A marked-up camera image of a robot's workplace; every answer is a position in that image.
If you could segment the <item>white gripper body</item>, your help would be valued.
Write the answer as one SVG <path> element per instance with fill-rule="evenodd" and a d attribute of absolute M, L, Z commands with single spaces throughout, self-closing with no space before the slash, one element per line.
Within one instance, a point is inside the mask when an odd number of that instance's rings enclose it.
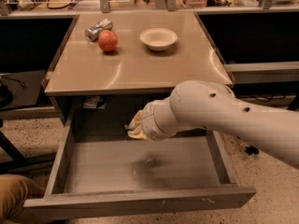
<path fill-rule="evenodd" d="M 150 140 L 163 140 L 175 134 L 174 116 L 167 100 L 147 103 L 142 110 L 141 128 Z"/>

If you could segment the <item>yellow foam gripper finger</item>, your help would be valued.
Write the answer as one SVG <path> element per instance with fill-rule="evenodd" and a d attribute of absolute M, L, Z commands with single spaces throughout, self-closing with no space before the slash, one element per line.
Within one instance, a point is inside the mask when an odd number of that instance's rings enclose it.
<path fill-rule="evenodd" d="M 142 111 L 139 110 L 130 121 L 129 124 L 126 124 L 124 128 L 127 131 L 140 131 L 141 130 L 141 120 L 142 120 Z"/>
<path fill-rule="evenodd" d="M 133 138 L 133 139 L 138 139 L 138 140 L 147 140 L 148 137 L 143 133 L 134 133 L 133 131 L 129 131 L 128 136 Z"/>

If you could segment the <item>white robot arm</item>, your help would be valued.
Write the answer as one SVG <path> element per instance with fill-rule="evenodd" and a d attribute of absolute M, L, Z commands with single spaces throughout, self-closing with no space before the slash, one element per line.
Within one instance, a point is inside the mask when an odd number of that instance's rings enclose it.
<path fill-rule="evenodd" d="M 158 141 L 197 128 L 235 135 L 299 167 L 299 113 L 244 102 L 218 83 L 190 80 L 178 84 L 169 97 L 139 110 L 127 133 L 134 139 Z"/>

